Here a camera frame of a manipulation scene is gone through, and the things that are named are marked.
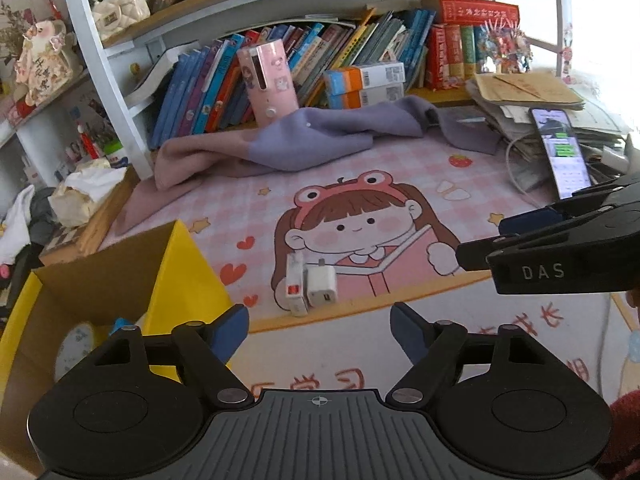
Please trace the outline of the pile of papers and books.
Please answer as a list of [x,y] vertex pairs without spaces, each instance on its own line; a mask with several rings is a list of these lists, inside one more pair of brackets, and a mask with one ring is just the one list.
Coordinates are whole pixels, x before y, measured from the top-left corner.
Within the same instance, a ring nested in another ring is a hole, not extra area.
[[598,160],[605,148],[616,151],[627,140],[628,129],[620,126],[612,116],[595,102],[585,100],[581,110],[533,110],[526,106],[498,105],[485,100],[475,80],[465,84],[465,90],[488,115],[489,125],[495,127],[528,162],[544,156],[542,138],[559,131],[562,139],[573,133],[586,162]]

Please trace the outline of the chessboard wooden box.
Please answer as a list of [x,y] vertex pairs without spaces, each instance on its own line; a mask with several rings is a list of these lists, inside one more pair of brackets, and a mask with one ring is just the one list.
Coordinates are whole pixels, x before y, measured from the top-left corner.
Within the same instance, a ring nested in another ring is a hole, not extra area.
[[88,223],[77,228],[58,228],[39,259],[44,266],[66,263],[90,256],[98,251],[122,207],[139,183],[136,172],[128,168],[124,180],[107,196]]

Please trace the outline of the white charger plug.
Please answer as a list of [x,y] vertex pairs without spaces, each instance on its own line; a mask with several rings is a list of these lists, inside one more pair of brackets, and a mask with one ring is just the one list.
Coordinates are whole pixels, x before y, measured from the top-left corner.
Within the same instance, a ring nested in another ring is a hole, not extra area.
[[323,259],[306,267],[306,296],[313,308],[337,303],[337,274]]

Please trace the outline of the red dictionary book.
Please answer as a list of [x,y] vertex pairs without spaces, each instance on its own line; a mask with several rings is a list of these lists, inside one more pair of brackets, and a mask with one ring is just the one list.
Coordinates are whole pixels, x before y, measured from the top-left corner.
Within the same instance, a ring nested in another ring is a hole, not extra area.
[[433,11],[437,24],[483,25],[488,21],[520,20],[518,6],[491,0],[420,0],[420,7]]

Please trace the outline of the cream quilted handbag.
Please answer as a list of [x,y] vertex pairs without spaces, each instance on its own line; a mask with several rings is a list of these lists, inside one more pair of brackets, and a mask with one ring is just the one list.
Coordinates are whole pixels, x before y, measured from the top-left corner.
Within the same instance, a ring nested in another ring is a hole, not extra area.
[[92,17],[102,42],[150,16],[146,0],[92,0]]

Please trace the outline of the pile of clothes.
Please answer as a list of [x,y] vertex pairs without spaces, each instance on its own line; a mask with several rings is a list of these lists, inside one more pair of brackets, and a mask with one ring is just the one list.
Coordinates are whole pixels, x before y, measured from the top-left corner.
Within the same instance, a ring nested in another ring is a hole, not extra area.
[[54,188],[21,190],[1,222],[1,316],[7,318],[50,243],[56,222],[49,203]]

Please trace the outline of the blue tissue pack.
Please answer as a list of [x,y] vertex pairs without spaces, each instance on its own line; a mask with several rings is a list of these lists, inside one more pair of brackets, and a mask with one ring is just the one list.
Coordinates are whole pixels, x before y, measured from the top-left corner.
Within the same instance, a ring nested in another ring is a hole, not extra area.
[[126,320],[126,318],[118,318],[115,322],[114,325],[112,326],[110,332],[108,333],[109,335],[113,335],[115,332],[117,332],[118,330],[120,330],[123,327],[126,326],[132,326],[132,323],[128,320]]

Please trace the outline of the pink floral figurine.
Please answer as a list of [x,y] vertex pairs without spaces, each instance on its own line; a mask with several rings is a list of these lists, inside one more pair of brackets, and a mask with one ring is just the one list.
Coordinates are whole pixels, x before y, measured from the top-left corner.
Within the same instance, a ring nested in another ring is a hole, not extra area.
[[63,21],[33,24],[23,38],[21,56],[14,64],[16,82],[27,89],[25,103],[39,106],[81,72],[80,62]]

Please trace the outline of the yellow cardboard box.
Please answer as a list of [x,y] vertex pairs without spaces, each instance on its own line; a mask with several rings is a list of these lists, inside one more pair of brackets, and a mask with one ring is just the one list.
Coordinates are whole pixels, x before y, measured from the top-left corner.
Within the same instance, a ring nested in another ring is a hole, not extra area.
[[100,252],[32,272],[1,336],[1,452],[38,476],[27,415],[53,386],[58,349],[80,323],[104,338],[118,318],[145,335],[210,322],[232,305],[186,226],[167,223]]

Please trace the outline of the pink cartoon desk mat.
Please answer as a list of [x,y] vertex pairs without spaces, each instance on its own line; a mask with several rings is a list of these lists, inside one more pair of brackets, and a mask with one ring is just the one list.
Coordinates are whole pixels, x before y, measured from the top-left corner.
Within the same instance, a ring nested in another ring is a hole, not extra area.
[[[502,155],[455,150],[437,138],[387,140],[294,174],[208,177],[137,225],[181,221],[231,299],[247,306],[250,336],[232,370],[260,393],[387,390],[409,362],[388,310],[410,304],[431,321],[492,334],[512,323],[614,401],[639,383],[639,324],[620,295],[507,297],[487,275],[457,265],[454,244],[495,235],[526,209]],[[337,303],[296,318],[285,303],[286,258],[323,259]]]

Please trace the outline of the black smartphone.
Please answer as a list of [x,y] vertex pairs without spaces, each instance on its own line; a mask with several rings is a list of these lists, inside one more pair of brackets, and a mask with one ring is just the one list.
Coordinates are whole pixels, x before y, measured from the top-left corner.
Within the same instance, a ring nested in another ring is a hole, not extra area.
[[591,185],[578,139],[564,110],[531,108],[532,118],[549,159],[560,200]]

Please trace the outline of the white staples box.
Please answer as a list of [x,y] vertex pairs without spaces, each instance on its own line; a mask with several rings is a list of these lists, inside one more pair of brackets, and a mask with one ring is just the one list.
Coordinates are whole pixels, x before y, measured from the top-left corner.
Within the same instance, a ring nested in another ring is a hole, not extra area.
[[285,303],[296,318],[308,314],[305,292],[305,263],[298,252],[291,252],[286,258]]

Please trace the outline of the pink cylinder device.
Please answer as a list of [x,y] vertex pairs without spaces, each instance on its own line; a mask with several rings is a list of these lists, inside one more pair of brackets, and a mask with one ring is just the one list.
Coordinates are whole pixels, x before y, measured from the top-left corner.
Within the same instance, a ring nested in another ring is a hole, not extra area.
[[267,127],[298,110],[281,39],[242,48],[236,55],[258,127]]

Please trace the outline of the brown envelope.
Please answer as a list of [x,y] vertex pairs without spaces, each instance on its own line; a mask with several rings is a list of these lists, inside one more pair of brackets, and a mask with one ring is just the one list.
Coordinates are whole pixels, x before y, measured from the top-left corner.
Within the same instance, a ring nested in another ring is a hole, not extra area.
[[581,110],[585,100],[549,73],[477,74],[480,96],[496,105]]

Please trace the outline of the yellow tape roll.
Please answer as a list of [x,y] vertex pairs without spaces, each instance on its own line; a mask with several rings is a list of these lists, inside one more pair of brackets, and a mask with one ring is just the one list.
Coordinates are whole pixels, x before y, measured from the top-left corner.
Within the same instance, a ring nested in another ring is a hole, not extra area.
[[54,380],[57,382],[96,348],[96,328],[88,322],[74,326],[64,337],[54,363]]

